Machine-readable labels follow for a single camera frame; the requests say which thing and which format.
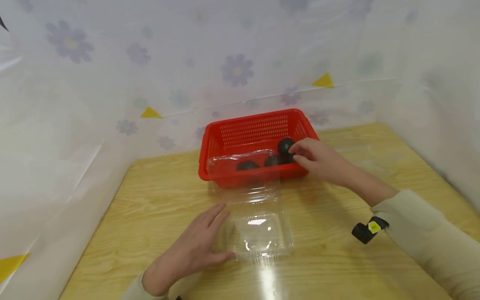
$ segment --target wood grain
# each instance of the wood grain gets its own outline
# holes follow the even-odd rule
[[[388,127],[380,123],[319,132],[354,163],[398,189],[412,189],[480,240],[480,218]],[[197,175],[198,152],[142,159],[130,167],[61,300],[119,299],[136,275],[214,203]],[[368,246],[350,232],[367,205],[313,176],[282,183],[294,243],[272,264],[229,262],[205,270],[185,300],[450,299],[386,235]]]

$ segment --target transparent clamshell box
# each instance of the transparent clamshell box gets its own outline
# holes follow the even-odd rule
[[[235,252],[239,260],[276,258],[290,253],[293,247],[280,195],[279,174],[272,171],[279,166],[264,167],[265,159],[273,154],[271,150],[259,150],[213,157],[207,162],[214,182],[213,195],[225,202],[230,211],[218,234],[217,247]],[[238,163],[245,161],[252,161],[260,168],[237,170]]]

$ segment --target yellow triangle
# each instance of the yellow triangle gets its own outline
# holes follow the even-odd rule
[[[332,82],[332,78],[330,77],[330,73],[329,72],[325,73],[322,77],[315,80],[315,82],[312,83],[312,85],[319,86],[319,87],[333,88],[333,82]]]
[[[8,276],[10,276],[15,270],[27,259],[30,254],[19,255],[0,259],[0,283],[2,283]]]
[[[153,108],[148,106],[144,113],[140,116],[140,118],[156,118],[156,119],[163,119]]]

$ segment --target sleeve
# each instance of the sleeve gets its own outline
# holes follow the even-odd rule
[[[480,299],[480,243],[412,191],[372,207],[387,235],[455,300]]]
[[[128,289],[122,295],[120,300],[168,300],[167,296],[154,297],[147,293],[142,285],[142,279],[144,274],[141,273],[135,280],[130,284]]]

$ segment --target plastic basket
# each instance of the plastic basket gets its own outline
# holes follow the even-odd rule
[[[268,178],[270,173],[275,174],[280,180],[306,176],[308,171],[296,163],[243,171],[236,171],[234,165],[225,165],[224,171],[216,172],[214,178],[208,174],[207,161],[212,157],[264,149],[277,153],[277,144],[285,137],[295,142],[306,137],[318,140],[312,125],[299,109],[285,109],[211,123],[205,128],[198,175],[203,180],[215,181],[222,188],[248,185],[252,176],[258,177],[260,174],[264,178]]]

